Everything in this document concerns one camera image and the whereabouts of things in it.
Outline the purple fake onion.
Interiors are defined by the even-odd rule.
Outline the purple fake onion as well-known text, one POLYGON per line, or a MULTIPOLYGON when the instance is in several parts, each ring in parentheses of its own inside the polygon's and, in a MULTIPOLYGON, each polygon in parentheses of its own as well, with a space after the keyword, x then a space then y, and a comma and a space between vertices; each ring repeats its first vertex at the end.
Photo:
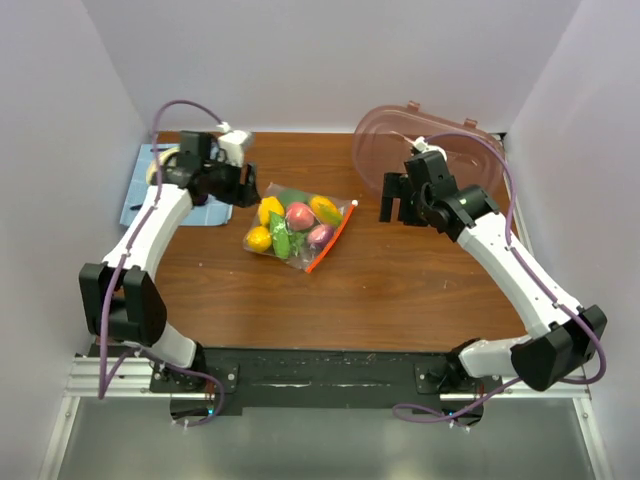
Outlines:
POLYGON ((322 251, 334 236, 334 227, 327 224, 316 225, 306 236, 310 249, 322 251))

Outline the clear zip top bag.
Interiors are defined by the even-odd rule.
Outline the clear zip top bag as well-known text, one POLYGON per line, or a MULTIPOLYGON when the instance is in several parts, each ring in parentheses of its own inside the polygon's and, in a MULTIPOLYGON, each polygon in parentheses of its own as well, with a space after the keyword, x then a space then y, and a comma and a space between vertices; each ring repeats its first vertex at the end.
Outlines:
POLYGON ((272 183, 258 204, 243 247, 310 273, 335 245, 358 206, 356 199, 272 183))

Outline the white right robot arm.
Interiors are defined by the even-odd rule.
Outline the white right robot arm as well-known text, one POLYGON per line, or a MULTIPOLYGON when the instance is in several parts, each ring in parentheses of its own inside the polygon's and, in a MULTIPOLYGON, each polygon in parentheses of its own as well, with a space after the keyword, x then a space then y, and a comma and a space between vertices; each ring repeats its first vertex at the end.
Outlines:
POLYGON ((607 318, 584 307, 558 285, 513 236, 498 204, 480 186, 459 188, 443 150, 428 148, 384 176, 380 219, 394 205, 405 225, 430 226, 458 244, 490 275, 519 315, 522 337, 473 340, 459 347, 445 369, 448 386, 469 392, 481 377, 515 376, 545 391, 591 360, 607 318))

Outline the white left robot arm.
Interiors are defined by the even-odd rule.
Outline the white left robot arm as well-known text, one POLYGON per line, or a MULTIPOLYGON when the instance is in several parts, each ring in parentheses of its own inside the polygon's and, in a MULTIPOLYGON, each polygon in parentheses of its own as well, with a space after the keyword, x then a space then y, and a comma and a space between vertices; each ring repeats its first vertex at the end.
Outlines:
POLYGON ((175 365, 171 378, 185 392, 200 390, 207 368, 195 341, 179 333, 155 285, 166 248, 194 206, 208 196, 241 208, 257 204, 256 167, 245 161, 251 133, 220 136, 183 131, 178 147, 157 155, 139 212, 117 245, 79 273, 88 330, 102 340, 140 347, 175 365))

